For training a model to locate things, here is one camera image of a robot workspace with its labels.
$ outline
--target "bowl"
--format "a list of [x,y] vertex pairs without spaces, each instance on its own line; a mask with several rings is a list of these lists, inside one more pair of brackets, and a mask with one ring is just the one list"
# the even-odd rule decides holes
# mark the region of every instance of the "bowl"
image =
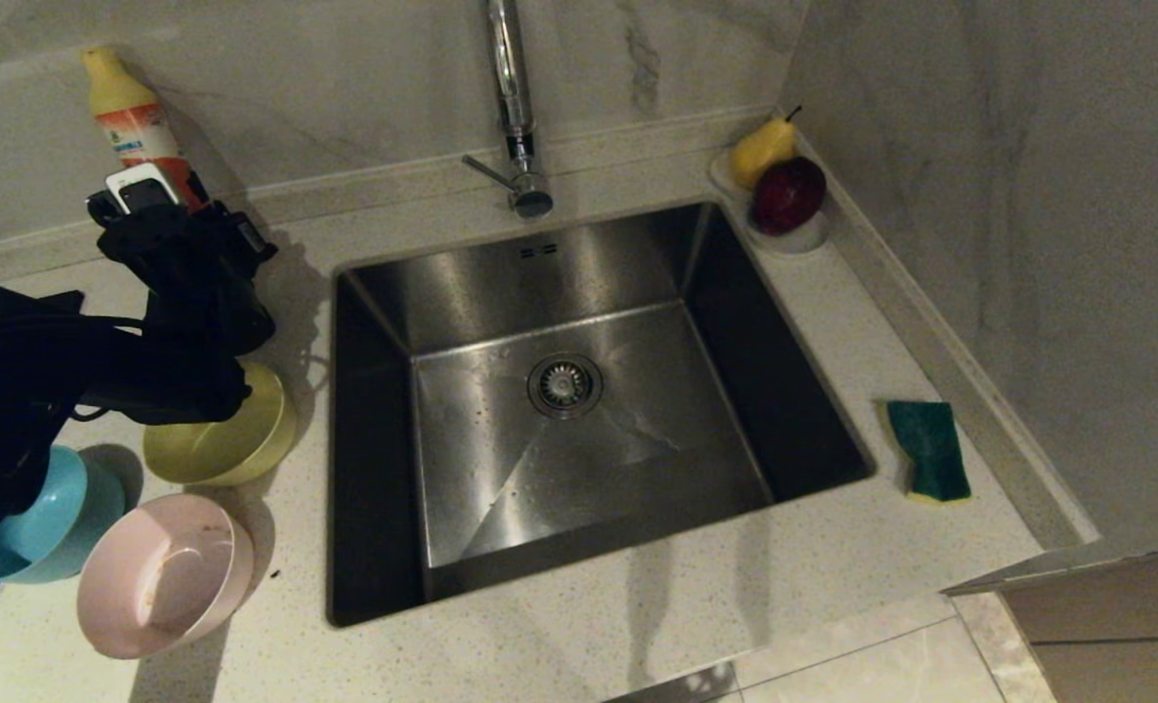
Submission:
[[66,446],[51,446],[41,493],[27,511],[0,523],[0,583],[75,574],[123,508],[119,476]]
[[151,500],[116,521],[85,562],[80,631],[115,659],[189,644],[244,600],[252,565],[249,533],[214,500]]
[[146,467],[160,479],[189,485],[235,485],[274,468],[293,445],[296,411],[279,376],[244,364],[252,394],[222,423],[147,426]]

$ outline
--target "stainless steel sink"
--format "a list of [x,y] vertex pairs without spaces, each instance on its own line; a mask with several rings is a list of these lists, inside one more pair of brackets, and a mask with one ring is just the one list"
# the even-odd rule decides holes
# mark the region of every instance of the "stainless steel sink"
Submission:
[[344,271],[346,625],[868,475],[721,208]]

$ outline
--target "faucet spout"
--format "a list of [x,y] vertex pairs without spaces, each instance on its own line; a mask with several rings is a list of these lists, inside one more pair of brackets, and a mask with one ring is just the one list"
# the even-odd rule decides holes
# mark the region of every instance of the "faucet spout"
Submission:
[[471,156],[462,161],[508,190],[508,206],[522,219],[543,218],[552,211],[549,182],[535,154],[535,115],[526,80],[526,57],[514,0],[489,0],[489,49],[497,85],[498,124],[513,168],[503,177]]

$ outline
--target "sponge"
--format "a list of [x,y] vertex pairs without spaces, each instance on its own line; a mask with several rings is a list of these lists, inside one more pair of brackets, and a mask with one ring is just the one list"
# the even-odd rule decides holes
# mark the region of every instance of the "sponge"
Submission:
[[887,418],[892,420],[896,441],[913,459],[909,498],[951,503],[970,497],[953,407],[948,403],[891,401]]

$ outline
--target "marble wall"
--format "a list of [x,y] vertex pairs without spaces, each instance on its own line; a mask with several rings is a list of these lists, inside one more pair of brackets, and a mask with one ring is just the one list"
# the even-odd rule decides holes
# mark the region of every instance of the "marble wall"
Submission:
[[1158,1],[814,3],[782,95],[1107,540],[1158,548]]
[[[770,105],[807,0],[520,0],[540,139]],[[479,0],[0,0],[0,237],[115,170],[76,52],[122,47],[212,190],[497,146]]]

